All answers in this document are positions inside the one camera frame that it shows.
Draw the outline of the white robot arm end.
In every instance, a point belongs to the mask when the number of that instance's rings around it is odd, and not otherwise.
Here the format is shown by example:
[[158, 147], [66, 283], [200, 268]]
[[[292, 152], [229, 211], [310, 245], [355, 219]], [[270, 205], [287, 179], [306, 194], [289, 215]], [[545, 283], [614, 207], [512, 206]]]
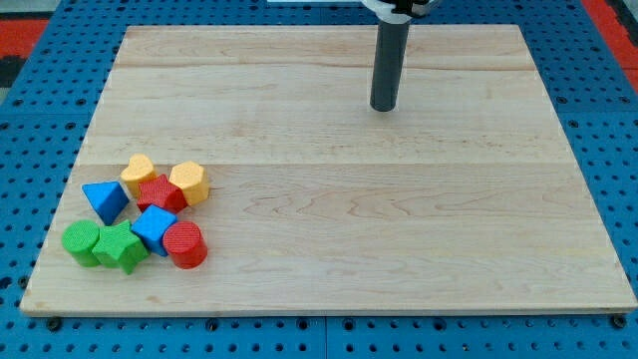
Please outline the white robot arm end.
[[405, 24], [429, 15], [442, 0], [362, 0], [379, 20], [389, 24]]

